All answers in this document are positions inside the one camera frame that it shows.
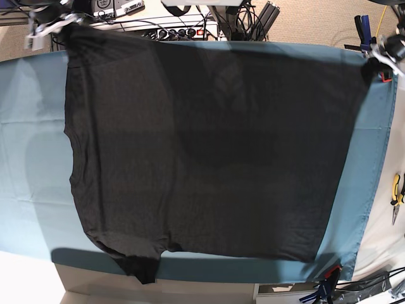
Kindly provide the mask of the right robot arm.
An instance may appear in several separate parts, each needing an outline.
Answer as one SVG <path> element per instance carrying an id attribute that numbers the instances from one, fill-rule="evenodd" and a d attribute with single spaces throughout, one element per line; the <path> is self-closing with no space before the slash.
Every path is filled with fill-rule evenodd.
<path id="1" fill-rule="evenodd" d="M 73 11 L 73 1 L 29 1 L 27 6 L 30 8 L 28 24 L 32 35 L 38 35 L 49 27 L 58 30 L 81 19 Z"/>

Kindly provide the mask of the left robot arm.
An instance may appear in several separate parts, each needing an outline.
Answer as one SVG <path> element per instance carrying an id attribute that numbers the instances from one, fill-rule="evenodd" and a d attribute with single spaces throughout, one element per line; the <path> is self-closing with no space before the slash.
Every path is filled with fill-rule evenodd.
<path id="1" fill-rule="evenodd" d="M 368 49 L 363 51 L 369 63 L 379 72 L 391 70 L 394 75 L 404 78 L 400 63 L 404 61 L 404 1 L 373 1 L 391 7 L 397 17 L 395 32 L 389 37 L 371 38 Z"/>

